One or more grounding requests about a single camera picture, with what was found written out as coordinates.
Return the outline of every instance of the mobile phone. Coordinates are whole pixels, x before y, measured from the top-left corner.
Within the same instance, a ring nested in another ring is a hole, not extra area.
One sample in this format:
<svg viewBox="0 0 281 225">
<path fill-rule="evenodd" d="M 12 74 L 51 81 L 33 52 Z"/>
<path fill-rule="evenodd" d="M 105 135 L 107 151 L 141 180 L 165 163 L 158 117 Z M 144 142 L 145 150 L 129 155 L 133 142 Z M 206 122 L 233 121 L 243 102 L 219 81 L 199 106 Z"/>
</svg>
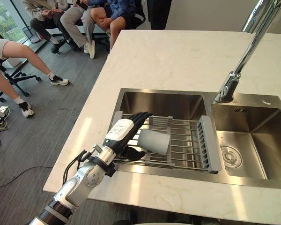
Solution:
<svg viewBox="0 0 281 225">
<path fill-rule="evenodd" d="M 84 3 L 80 3 L 80 0 L 77 0 L 76 4 L 78 6 L 80 6 L 81 8 L 83 8 L 85 11 L 88 10 L 88 6 L 86 4 L 84 4 Z"/>
</svg>

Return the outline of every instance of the faucet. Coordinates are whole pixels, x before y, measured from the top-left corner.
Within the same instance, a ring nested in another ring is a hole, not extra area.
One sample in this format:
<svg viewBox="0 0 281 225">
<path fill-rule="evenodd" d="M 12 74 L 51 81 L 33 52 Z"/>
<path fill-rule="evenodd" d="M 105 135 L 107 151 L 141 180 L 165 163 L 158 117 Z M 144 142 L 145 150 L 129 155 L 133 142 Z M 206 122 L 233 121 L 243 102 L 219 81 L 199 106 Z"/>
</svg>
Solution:
<svg viewBox="0 0 281 225">
<path fill-rule="evenodd" d="M 239 61 L 236 68 L 229 73 L 223 83 L 218 94 L 215 96 L 215 101 L 218 103 L 227 103 L 233 101 L 233 93 L 239 83 L 241 70 L 252 56 L 256 47 L 260 43 L 267 29 L 271 25 L 273 19 L 281 9 L 281 0 L 259 0 L 255 8 L 248 16 L 242 31 L 256 34 Z"/>
</svg>

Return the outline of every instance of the gray cup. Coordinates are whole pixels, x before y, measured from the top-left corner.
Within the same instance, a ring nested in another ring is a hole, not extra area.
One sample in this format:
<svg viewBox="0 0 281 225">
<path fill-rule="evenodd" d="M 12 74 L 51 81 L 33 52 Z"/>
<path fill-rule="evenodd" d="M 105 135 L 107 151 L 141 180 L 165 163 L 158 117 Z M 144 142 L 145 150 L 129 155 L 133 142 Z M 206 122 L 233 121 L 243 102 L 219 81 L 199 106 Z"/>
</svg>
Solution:
<svg viewBox="0 0 281 225">
<path fill-rule="evenodd" d="M 166 155 L 170 144 L 170 135 L 152 130 L 141 130 L 137 145 L 153 153 Z"/>
</svg>

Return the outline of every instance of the sitting person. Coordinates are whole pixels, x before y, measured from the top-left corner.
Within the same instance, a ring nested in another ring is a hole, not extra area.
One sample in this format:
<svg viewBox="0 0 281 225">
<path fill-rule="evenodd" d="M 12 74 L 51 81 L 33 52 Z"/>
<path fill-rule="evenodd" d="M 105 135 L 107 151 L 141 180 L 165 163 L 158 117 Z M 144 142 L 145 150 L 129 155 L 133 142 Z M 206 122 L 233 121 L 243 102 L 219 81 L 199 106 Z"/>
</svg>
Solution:
<svg viewBox="0 0 281 225">
<path fill-rule="evenodd" d="M 7 39 L 0 39 L 0 59 L 7 58 L 27 58 L 28 61 L 38 70 L 46 74 L 53 85 L 67 85 L 68 79 L 62 79 L 55 76 L 46 64 L 34 53 L 28 46 L 10 41 Z M 31 106 L 25 102 L 14 90 L 13 86 L 7 79 L 3 77 L 0 71 L 0 90 L 12 98 L 21 108 L 24 117 L 29 117 L 34 114 Z"/>
<path fill-rule="evenodd" d="M 132 29 L 135 17 L 135 0 L 108 0 L 106 7 L 93 8 L 93 20 L 106 32 L 111 32 L 111 49 L 121 30 Z"/>
<path fill-rule="evenodd" d="M 30 21 L 31 27 L 45 40 L 53 43 L 52 53 L 57 53 L 63 43 L 60 43 L 46 29 L 58 28 L 71 48 L 74 51 L 78 50 L 77 45 L 60 22 L 64 11 L 68 9 L 67 0 L 22 0 L 22 4 L 33 18 Z"/>
<path fill-rule="evenodd" d="M 80 48 L 84 46 L 84 53 L 89 53 L 91 59 L 95 56 L 95 41 L 92 40 L 92 33 L 94 31 L 94 21 L 90 16 L 91 5 L 104 4 L 106 0 L 82 0 L 84 4 L 88 5 L 88 10 L 79 7 L 76 2 L 80 0 L 73 0 L 74 7 L 69 8 L 60 18 L 60 21 L 71 38 Z M 82 35 L 78 27 L 75 25 L 81 19 L 85 35 Z"/>
</svg>

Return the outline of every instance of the kitchen island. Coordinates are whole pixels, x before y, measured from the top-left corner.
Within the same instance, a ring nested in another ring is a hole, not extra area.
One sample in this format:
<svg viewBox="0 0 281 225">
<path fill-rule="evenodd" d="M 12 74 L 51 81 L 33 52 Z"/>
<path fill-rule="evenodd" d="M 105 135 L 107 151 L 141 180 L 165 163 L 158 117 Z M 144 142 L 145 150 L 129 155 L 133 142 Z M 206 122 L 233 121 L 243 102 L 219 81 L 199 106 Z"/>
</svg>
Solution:
<svg viewBox="0 0 281 225">
<path fill-rule="evenodd" d="M 123 30 L 44 186 L 57 192 L 65 167 L 102 145 L 121 88 L 217 92 L 252 34 Z M 281 99 L 281 35 L 266 34 L 242 71 L 238 93 Z M 75 166 L 69 176 L 75 173 Z M 281 224 L 281 189 L 116 172 L 90 199 L 213 218 Z"/>
</svg>

